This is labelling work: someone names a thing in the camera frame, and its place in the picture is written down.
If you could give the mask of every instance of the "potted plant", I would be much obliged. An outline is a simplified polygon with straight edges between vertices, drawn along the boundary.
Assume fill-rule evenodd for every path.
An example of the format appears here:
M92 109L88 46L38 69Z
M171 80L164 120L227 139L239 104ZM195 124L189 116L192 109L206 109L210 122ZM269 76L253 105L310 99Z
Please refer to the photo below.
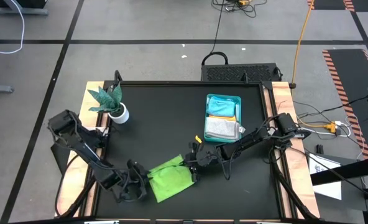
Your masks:
M99 107L92 107L90 111L98 113L108 113L108 116L117 124L123 124L129 119L129 111L125 104L121 103L122 89L118 84L115 89L110 88L105 92L100 86L98 92L88 90L91 96L99 103Z

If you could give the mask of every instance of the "green cloth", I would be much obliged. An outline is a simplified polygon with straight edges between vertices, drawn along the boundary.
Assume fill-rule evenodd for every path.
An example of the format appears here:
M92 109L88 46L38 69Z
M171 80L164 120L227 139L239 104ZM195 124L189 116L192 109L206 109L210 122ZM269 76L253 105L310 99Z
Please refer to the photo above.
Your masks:
M152 177L150 184L158 203L194 184L189 168L179 166L182 161L183 158L179 155L150 170L148 177Z

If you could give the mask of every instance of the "gray towel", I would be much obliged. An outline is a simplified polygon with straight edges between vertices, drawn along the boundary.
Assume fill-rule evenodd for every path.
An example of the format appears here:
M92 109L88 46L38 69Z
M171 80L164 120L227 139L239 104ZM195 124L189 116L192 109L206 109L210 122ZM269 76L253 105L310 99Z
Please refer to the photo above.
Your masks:
M236 121L220 118L206 118L205 134L209 137L238 140L244 128Z

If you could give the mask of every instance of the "black tabletop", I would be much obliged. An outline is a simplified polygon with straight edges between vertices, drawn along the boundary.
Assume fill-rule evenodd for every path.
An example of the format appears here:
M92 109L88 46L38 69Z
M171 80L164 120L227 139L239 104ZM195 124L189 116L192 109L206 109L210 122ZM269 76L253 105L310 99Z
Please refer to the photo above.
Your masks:
M203 137L206 96L240 96L246 133L265 117L259 85L249 86L132 86L122 84L122 102L130 113L125 124L112 125L105 159L124 167L128 159L146 169L190 150L195 135ZM95 215L100 218L149 219L268 219L278 218L278 205L270 166L263 162L268 149L245 151L232 164L227 181L221 166L210 168L188 189L157 203L151 188L141 202L117 204L111 192L98 190Z

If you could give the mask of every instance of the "wooden frame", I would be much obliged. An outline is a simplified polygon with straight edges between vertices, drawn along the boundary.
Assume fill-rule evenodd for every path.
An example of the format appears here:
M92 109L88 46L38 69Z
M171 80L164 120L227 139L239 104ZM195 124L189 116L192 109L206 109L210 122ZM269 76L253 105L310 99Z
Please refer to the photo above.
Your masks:
M88 93L87 90L97 90L98 87L104 86L104 82L88 82L83 96L82 106L80 110L79 118L82 125L87 128L93 128L96 126L98 114L95 112L88 111L92 106L99 106L98 103L93 99L93 97ZM293 120L296 121L296 112L293 105L292 96L290 94L289 85L287 82L273 82L273 93L275 98L275 104L278 113L289 113ZM272 116L272 107L269 98L269 93L264 90L265 103L267 107L268 116ZM107 125L108 116L103 116L101 121L101 126L105 127ZM304 152L303 143L300 139L292 139L293 148L301 150ZM75 152L71 151L68 161L70 161L76 155ZM306 157L296 152L295 150L286 150L285 152L287 158L287 165L290 174L290 181L294 191L297 193L301 201L307 206L310 212L319 217L320 213L318 211L318 206L315 200L315 194L313 186L311 183L310 173L308 172L308 165ZM66 211L72 202L75 201L77 195L84 187L86 172L88 170L88 165L80 158L77 158L72 162L71 166L67 169L65 173L65 178L62 182L62 187L60 191L60 196L57 202L57 208L60 213ZM281 186L282 200L285 211L285 216L291 218L291 211L289 206L288 195L285 189ZM91 215L91 210L93 206L95 193L95 186L90 190L86 201L85 216ZM302 215L297 210L298 217L301 218Z

